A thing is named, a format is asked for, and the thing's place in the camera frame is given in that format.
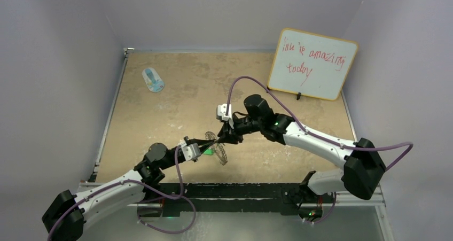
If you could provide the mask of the green tag key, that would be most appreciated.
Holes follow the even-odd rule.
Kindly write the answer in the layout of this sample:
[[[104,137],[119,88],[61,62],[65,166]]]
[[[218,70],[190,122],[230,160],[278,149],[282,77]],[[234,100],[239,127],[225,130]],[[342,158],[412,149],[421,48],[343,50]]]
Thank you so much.
[[[214,153],[215,153],[214,149],[207,149],[204,151],[204,154],[209,155],[209,156],[214,155]]]

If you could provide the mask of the metal disc with keyrings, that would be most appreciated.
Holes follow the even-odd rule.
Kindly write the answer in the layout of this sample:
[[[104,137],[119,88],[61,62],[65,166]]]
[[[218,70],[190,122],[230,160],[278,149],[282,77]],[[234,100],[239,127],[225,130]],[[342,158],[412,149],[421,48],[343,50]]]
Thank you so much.
[[[207,132],[205,132],[205,138],[206,139],[216,139],[217,136],[213,132],[207,131]],[[227,157],[227,153],[226,153],[223,145],[219,144],[219,143],[215,143],[212,145],[212,149],[215,150],[215,153],[213,156],[217,156],[219,163],[222,166],[225,166],[228,163],[228,157]]]

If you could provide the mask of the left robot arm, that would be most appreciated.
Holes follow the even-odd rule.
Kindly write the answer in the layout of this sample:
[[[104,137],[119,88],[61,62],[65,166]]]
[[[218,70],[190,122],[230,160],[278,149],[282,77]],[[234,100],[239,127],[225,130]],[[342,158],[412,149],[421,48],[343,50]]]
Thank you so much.
[[[143,160],[120,177],[88,191],[76,194],[69,190],[61,192],[42,216],[48,232],[47,239],[78,240],[92,224],[130,204],[182,199],[182,182],[176,194],[160,191],[159,183],[165,176],[162,171],[178,167],[181,162],[196,161],[216,142],[216,139],[185,137],[172,149],[162,143],[154,143]]]

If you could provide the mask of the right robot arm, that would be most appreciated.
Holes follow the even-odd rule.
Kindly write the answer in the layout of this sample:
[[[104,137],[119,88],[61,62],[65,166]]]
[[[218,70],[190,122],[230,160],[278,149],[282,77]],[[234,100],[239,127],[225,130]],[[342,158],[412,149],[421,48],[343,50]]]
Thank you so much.
[[[244,135],[260,133],[271,142],[306,150],[333,163],[336,170],[312,171],[303,179],[300,195],[307,202],[343,191],[371,199],[386,170],[371,141],[361,138],[354,142],[299,125],[294,117],[275,113],[257,94],[248,96],[244,107],[247,113],[239,118],[229,104],[217,106],[216,118],[223,123],[217,135],[219,143],[239,144]]]

